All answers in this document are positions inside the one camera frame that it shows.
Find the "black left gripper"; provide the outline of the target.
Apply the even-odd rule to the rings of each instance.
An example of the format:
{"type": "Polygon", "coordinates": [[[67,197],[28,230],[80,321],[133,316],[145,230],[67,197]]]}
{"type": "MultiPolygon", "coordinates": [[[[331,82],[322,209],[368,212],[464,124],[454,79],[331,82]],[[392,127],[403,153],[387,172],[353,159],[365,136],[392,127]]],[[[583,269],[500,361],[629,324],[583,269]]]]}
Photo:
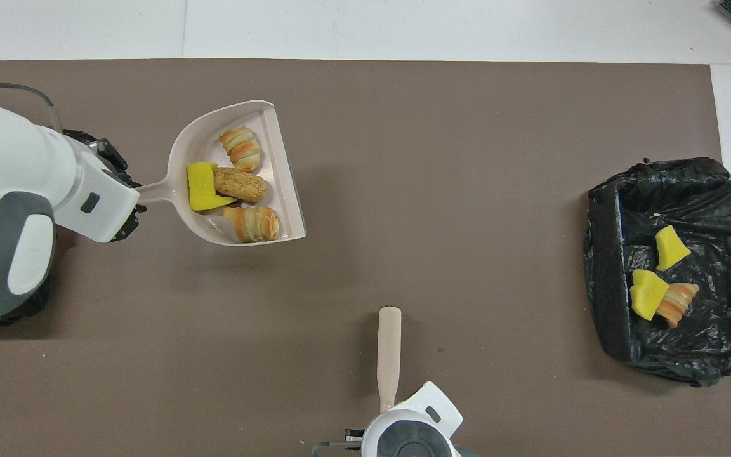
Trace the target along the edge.
{"type": "MultiPolygon", "coordinates": [[[[105,161],[110,172],[115,174],[117,179],[122,180],[125,185],[131,188],[138,188],[141,186],[141,184],[135,182],[133,177],[128,174],[128,163],[107,139],[95,138],[95,136],[92,136],[89,133],[78,130],[65,130],[64,135],[84,143],[88,147],[94,147],[94,152],[98,154],[100,159],[105,161]]],[[[129,214],[128,219],[124,222],[124,225],[122,225],[118,232],[114,234],[111,242],[119,242],[130,236],[131,233],[139,226],[137,214],[146,211],[146,206],[139,204],[135,205],[129,214]]]]}

